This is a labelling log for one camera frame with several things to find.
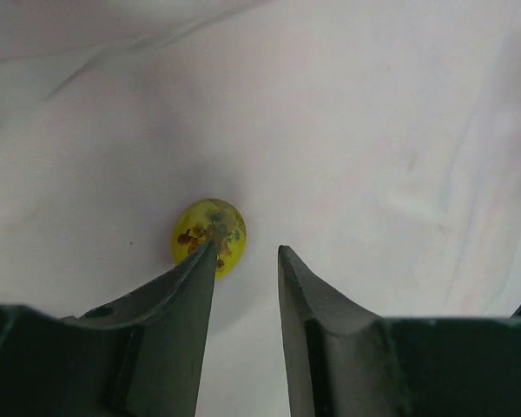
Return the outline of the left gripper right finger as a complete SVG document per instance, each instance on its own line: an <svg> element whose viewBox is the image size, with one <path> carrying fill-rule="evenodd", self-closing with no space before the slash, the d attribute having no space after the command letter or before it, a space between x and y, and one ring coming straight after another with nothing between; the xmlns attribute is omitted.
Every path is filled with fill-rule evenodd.
<svg viewBox="0 0 521 417"><path fill-rule="evenodd" d="M509 318L384 318L288 246L278 283L293 416L521 416L521 306Z"/></svg>

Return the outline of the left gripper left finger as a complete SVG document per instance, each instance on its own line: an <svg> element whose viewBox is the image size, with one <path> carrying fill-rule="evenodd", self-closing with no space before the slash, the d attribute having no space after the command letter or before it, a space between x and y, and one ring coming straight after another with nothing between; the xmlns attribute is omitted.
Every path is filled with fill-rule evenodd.
<svg viewBox="0 0 521 417"><path fill-rule="evenodd" d="M81 317L0 304L0 416L192 416L216 253Z"/></svg>

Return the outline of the yellow round brooch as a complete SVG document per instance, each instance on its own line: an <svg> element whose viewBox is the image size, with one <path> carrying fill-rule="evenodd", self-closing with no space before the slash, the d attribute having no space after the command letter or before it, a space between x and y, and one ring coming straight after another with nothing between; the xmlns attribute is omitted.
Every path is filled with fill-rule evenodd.
<svg viewBox="0 0 521 417"><path fill-rule="evenodd" d="M189 206L173 228L170 248L174 263L181 263L205 242L214 244L215 278L220 279L234 269L247 243L246 224L235 206L220 199Z"/></svg>

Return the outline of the pink garment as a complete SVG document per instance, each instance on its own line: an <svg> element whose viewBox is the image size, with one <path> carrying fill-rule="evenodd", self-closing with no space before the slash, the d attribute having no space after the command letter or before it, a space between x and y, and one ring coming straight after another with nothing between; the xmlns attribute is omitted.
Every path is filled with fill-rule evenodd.
<svg viewBox="0 0 521 417"><path fill-rule="evenodd" d="M0 1L0 302L79 315L219 198L198 411L289 413L277 251L382 315L521 303L521 1Z"/></svg>

